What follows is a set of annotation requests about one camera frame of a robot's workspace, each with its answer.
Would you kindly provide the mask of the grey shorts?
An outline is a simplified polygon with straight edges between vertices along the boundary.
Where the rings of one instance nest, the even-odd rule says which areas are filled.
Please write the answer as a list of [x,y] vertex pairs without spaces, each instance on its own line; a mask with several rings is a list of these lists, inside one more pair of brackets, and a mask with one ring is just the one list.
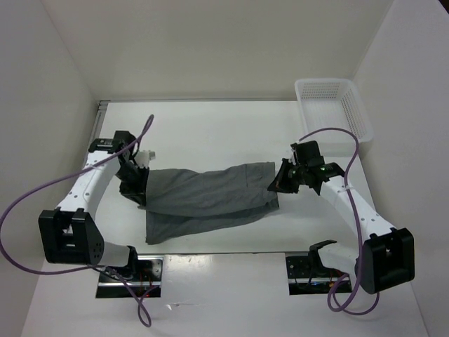
[[221,171],[152,170],[146,189],[146,243],[247,225],[279,209],[273,162]]

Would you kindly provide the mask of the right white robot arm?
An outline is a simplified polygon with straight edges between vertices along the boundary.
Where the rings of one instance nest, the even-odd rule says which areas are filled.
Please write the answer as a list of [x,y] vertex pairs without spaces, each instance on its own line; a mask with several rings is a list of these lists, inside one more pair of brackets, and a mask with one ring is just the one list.
[[268,187],[271,192],[296,194],[307,186],[325,199],[351,228],[357,249],[333,239],[309,247],[307,265],[316,276],[330,269],[354,276],[362,289],[375,294],[415,278],[415,242],[406,228],[398,229],[380,216],[349,182],[335,162],[327,163],[313,140],[293,143]]

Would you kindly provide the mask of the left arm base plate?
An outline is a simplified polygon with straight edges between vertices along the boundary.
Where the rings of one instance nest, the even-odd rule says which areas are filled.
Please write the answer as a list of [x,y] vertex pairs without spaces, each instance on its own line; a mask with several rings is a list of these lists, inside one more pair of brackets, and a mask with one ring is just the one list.
[[159,298],[163,274],[163,256],[138,255],[131,267],[112,267],[113,272],[100,268],[95,297]]

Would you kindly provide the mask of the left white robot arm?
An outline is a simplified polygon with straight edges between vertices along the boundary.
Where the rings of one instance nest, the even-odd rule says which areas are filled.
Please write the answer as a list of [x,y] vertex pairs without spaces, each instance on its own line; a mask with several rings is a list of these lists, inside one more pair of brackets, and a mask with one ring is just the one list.
[[133,246],[111,244],[103,239],[95,215],[112,178],[120,181],[120,194],[143,207],[150,150],[141,151],[135,136],[116,131],[113,138],[96,138],[88,148],[83,173],[68,195],[53,210],[44,210],[38,219],[46,260],[53,264],[110,267],[130,281],[140,272],[138,253]]

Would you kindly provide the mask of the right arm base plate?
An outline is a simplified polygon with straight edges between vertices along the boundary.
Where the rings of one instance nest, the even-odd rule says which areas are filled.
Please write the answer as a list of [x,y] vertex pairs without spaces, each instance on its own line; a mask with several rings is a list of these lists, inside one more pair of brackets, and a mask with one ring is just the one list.
[[287,254],[285,260],[291,296],[327,294],[343,275],[339,270],[328,268],[321,271],[312,270],[307,253]]

